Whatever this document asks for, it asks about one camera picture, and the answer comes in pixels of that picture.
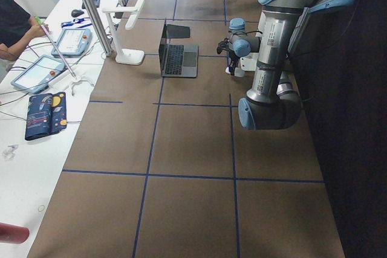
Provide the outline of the person's hand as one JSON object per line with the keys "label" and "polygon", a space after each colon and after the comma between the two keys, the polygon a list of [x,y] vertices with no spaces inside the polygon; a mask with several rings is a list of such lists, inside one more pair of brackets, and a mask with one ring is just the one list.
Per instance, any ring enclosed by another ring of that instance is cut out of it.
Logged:
{"label": "person's hand", "polygon": [[34,39],[36,37],[42,37],[46,35],[46,32],[48,31],[48,25],[32,25],[31,28],[28,30],[28,35],[30,38]]}

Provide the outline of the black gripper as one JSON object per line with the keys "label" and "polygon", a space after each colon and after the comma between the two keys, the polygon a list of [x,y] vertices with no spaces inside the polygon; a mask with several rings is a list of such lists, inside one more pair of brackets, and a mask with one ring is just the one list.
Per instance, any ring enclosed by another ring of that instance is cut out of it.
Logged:
{"label": "black gripper", "polygon": [[229,70],[229,74],[231,76],[234,76],[235,75],[235,70],[237,69],[238,67],[238,63],[239,63],[239,60],[240,60],[240,57],[238,57],[234,51],[229,51],[228,52],[228,56],[230,58],[230,63],[228,65],[228,70]]}

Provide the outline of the person's forearm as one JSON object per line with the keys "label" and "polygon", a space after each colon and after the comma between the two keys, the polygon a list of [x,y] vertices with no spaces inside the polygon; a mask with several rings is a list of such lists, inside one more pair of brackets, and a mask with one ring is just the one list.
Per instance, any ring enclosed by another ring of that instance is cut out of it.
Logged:
{"label": "person's forearm", "polygon": [[19,41],[10,47],[6,46],[6,44],[1,44],[1,59],[16,61],[32,39],[34,39],[33,33],[28,31]]}

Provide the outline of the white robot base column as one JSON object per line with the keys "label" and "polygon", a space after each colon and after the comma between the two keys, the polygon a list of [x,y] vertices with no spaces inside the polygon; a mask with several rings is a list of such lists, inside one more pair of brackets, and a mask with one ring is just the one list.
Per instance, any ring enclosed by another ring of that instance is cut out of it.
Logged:
{"label": "white robot base column", "polygon": [[243,71],[255,71],[259,53],[250,53],[247,56],[241,57],[240,68]]}

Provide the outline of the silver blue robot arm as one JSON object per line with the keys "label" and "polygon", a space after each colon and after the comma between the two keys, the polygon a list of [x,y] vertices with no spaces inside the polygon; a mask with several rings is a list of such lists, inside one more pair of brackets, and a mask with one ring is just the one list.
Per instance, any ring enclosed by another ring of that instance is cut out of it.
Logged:
{"label": "silver blue robot arm", "polygon": [[230,22],[229,48],[237,58],[257,53],[252,88],[238,103],[241,125],[249,130],[287,129],[297,122],[301,99],[283,71],[288,46],[304,11],[314,13],[355,0],[258,0],[262,37],[248,37],[243,19]]}

